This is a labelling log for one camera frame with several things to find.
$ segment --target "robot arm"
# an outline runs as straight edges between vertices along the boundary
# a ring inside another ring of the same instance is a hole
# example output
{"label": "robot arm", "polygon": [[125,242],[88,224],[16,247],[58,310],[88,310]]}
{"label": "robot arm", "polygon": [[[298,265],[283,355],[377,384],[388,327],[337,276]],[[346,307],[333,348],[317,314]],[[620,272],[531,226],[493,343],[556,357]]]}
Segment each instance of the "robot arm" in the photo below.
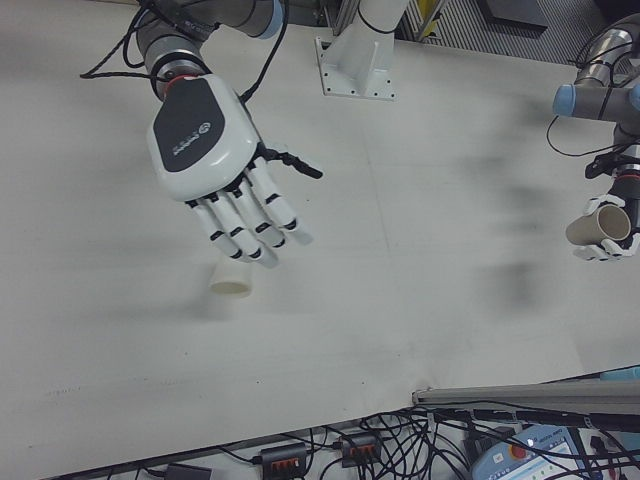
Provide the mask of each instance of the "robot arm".
{"label": "robot arm", "polygon": [[613,186],[607,194],[590,199],[583,215],[605,204],[617,205],[629,217],[631,232],[621,241],[605,239],[579,247],[575,254],[585,260],[633,256],[640,245],[640,85],[635,85],[639,77],[619,86],[613,75],[618,62],[638,47],[640,14],[611,25],[593,43],[573,85],[562,85],[553,103],[556,115],[616,122],[612,151],[597,156],[585,171],[587,178],[610,175]]}
{"label": "robot arm", "polygon": [[[255,38],[273,36],[283,23],[279,0],[140,0],[138,49],[147,72],[171,80],[211,73],[200,47],[220,25]],[[166,81],[153,82],[163,100]]]}
{"label": "robot arm", "polygon": [[267,162],[281,160],[312,178],[322,172],[286,146],[262,140],[245,100],[211,73],[200,47],[220,24],[252,37],[272,36],[283,24],[280,1],[140,3],[137,43],[163,101],[147,134],[161,186],[191,208],[224,255],[274,267],[272,248],[285,244],[285,233],[302,244],[313,237],[271,179]]}

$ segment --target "red switch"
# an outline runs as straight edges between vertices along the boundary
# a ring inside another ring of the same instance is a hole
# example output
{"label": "red switch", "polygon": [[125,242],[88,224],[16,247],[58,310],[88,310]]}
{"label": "red switch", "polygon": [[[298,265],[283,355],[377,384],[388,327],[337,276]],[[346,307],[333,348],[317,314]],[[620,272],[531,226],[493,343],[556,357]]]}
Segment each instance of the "red switch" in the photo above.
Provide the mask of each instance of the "red switch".
{"label": "red switch", "polygon": [[517,445],[509,445],[509,453],[516,460],[523,460],[527,457],[527,451],[522,447],[518,447]]}

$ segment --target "logo on robot hand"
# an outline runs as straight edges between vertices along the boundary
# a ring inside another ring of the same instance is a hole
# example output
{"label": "logo on robot hand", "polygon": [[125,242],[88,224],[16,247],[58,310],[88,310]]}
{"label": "logo on robot hand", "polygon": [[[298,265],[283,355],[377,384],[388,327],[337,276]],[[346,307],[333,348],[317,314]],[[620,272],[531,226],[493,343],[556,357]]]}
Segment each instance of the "logo on robot hand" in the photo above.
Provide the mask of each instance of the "logo on robot hand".
{"label": "logo on robot hand", "polygon": [[171,151],[173,152],[173,156],[177,157],[180,153],[182,153],[185,149],[187,149],[193,142],[198,140],[201,135],[205,135],[211,130],[211,124],[209,122],[204,122],[200,124],[197,130],[194,130],[191,135],[182,140],[178,145],[173,147]]}

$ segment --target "white tabletop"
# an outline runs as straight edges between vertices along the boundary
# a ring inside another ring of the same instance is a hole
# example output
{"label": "white tabletop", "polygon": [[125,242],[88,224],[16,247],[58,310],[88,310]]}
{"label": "white tabletop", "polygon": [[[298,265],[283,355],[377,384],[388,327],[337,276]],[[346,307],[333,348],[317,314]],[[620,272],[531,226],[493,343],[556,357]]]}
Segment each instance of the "white tabletop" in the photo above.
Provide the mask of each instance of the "white tabletop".
{"label": "white tabletop", "polygon": [[[564,239],[610,183],[546,146],[573,69],[398,43],[396,102],[330,98],[319,31],[291,27],[250,109],[324,166],[272,168],[316,241],[229,300],[207,288],[215,249],[156,183],[148,83],[77,76],[133,12],[0,4],[1,478],[350,419],[427,386],[640,363],[640,259],[583,263]],[[222,29],[203,55],[243,91],[270,47]],[[589,150],[611,126],[553,135]]]}

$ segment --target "paper cup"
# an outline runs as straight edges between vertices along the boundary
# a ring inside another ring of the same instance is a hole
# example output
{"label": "paper cup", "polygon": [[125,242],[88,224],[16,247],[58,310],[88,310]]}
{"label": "paper cup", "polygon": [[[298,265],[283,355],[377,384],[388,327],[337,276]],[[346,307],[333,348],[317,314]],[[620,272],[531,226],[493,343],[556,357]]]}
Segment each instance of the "paper cup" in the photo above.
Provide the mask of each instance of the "paper cup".
{"label": "paper cup", "polygon": [[566,231],[567,240],[574,245],[597,245],[605,239],[624,240],[629,233],[629,217],[616,205],[603,205],[591,215],[574,221]]}
{"label": "paper cup", "polygon": [[221,257],[209,282],[211,291],[227,297],[248,297],[253,289],[251,263]]}

